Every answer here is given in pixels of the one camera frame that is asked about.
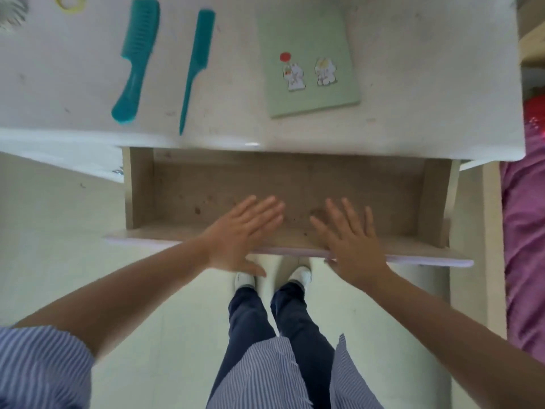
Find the cartoon character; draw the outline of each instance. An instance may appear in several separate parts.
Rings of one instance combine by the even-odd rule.
[[[316,60],[314,72],[318,76],[318,86],[327,86],[336,83],[335,71],[337,66],[333,64],[330,58],[320,58]]]
[[[284,66],[284,80],[288,81],[288,91],[303,90],[306,85],[303,81],[305,72],[297,63],[290,63]]]

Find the striped shirt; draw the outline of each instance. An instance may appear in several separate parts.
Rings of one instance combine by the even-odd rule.
[[[64,331],[53,327],[0,328],[0,408],[88,408],[93,364],[85,344]],[[382,409],[352,362],[344,335],[335,350],[329,391],[333,409]],[[286,337],[251,346],[207,406],[311,407]]]

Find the pant leg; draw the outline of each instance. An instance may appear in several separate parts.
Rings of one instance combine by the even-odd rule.
[[[310,318],[305,291],[296,282],[284,284],[272,297],[271,310],[280,335],[290,340],[314,408],[331,408],[329,384],[335,351]]]
[[[208,400],[252,344],[276,337],[261,298],[251,287],[236,290],[229,303],[229,324],[229,344]]]

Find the yellow hair tie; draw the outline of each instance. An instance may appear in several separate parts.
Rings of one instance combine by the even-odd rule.
[[[63,5],[63,0],[55,0],[55,3],[63,10],[65,13],[79,13],[85,7],[85,0],[77,0],[77,4],[74,7],[65,7]]]

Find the rolled-up sleeve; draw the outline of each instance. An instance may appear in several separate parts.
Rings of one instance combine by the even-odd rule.
[[[0,408],[88,408],[93,363],[85,344],[70,333],[0,328]]]

